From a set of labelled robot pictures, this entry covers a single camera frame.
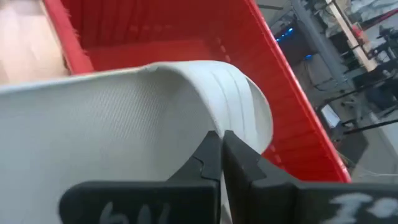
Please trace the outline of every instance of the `floor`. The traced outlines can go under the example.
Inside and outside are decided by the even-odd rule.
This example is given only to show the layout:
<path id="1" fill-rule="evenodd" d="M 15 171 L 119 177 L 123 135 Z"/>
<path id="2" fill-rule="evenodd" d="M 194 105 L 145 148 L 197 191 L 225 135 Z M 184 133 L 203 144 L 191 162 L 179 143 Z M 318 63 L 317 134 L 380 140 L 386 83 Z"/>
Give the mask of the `floor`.
<path id="1" fill-rule="evenodd" d="M 67 76 L 38 0 L 0 0 L 0 84 Z"/>

